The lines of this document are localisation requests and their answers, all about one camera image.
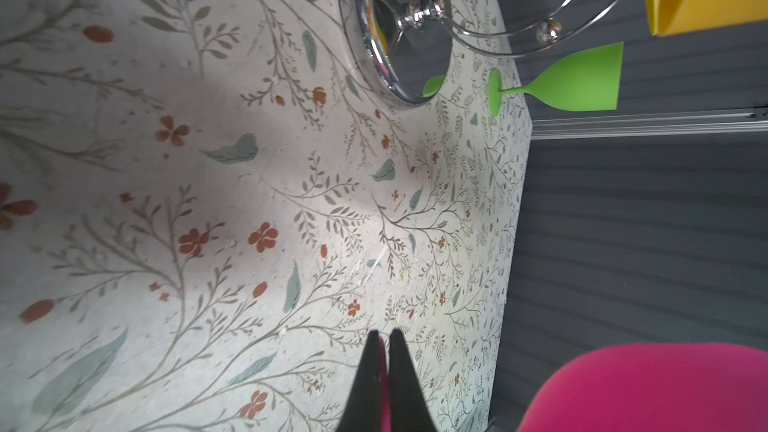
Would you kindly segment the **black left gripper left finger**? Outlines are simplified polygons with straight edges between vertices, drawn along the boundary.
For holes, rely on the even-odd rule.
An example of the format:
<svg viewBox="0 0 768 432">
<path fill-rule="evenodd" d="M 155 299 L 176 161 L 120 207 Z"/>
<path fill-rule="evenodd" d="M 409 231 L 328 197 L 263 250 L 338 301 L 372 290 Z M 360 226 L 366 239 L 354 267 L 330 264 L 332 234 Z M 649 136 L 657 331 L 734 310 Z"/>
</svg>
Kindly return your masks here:
<svg viewBox="0 0 768 432">
<path fill-rule="evenodd" d="M 379 333 L 374 330 L 367 336 L 347 404 L 336 430 L 383 431 L 385 384 L 386 352 Z"/>
</svg>

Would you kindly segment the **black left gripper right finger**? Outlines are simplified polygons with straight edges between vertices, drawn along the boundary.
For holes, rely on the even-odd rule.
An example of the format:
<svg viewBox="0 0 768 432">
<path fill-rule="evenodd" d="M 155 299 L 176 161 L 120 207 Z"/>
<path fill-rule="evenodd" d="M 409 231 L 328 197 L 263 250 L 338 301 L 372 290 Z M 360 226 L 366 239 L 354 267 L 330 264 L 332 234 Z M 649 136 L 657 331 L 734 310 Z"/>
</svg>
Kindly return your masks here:
<svg viewBox="0 0 768 432">
<path fill-rule="evenodd" d="M 392 431 L 436 432 L 415 367 L 400 329 L 389 341 L 389 399 Z"/>
</svg>

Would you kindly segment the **pink wine glass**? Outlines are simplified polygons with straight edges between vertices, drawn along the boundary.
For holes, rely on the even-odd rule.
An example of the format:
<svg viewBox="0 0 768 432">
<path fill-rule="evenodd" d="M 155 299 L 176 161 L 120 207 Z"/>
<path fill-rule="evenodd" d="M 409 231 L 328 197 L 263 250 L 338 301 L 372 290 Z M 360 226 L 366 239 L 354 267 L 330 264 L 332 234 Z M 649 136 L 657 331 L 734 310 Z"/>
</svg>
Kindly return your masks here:
<svg viewBox="0 0 768 432">
<path fill-rule="evenodd" d="M 530 402 L 521 431 L 764 431 L 767 355 L 723 343 L 633 344 L 581 355 Z"/>
</svg>

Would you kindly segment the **green wine glass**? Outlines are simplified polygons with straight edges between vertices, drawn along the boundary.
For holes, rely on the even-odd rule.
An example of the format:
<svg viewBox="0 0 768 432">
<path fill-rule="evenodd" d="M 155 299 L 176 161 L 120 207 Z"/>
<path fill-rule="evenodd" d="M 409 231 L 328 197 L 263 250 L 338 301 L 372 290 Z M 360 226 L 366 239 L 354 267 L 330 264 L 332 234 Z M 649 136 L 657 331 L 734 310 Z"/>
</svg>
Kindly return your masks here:
<svg viewBox="0 0 768 432">
<path fill-rule="evenodd" d="M 553 63 L 527 85 L 503 88 L 501 72 L 488 77 L 490 115 L 501 112 L 506 95 L 529 94 L 545 105 L 568 112 L 617 109 L 624 43 L 616 42 L 575 52 Z"/>
</svg>

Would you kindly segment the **chrome wine glass rack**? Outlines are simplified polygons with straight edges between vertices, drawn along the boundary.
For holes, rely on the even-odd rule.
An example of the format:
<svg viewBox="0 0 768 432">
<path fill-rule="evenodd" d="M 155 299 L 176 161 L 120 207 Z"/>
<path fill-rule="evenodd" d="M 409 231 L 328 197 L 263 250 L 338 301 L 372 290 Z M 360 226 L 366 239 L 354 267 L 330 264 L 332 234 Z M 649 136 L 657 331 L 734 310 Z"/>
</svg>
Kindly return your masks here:
<svg viewBox="0 0 768 432">
<path fill-rule="evenodd" d="M 598 22 L 621 0 L 612 0 L 603 10 L 574 30 L 564 33 L 556 15 L 573 0 L 562 4 L 545 17 L 511 32 L 484 33 L 470 30 L 453 19 L 450 0 L 341 0 L 344 31 L 356 64 L 368 85 L 382 100 L 413 108 L 430 101 L 441 87 L 441 77 L 410 81 L 406 68 L 416 63 L 409 55 L 416 48 L 408 40 L 428 29 L 434 39 L 435 31 L 443 30 L 450 38 L 442 42 L 443 48 L 436 58 L 427 58 L 439 73 L 448 70 L 448 53 L 453 44 L 483 56 L 520 59 L 547 51 L 571 39 Z M 470 43 L 472 39 L 506 40 L 524 32 L 536 33 L 540 46 L 523 53 L 502 53 L 481 49 Z M 423 85 L 419 92 L 417 85 Z"/>
</svg>

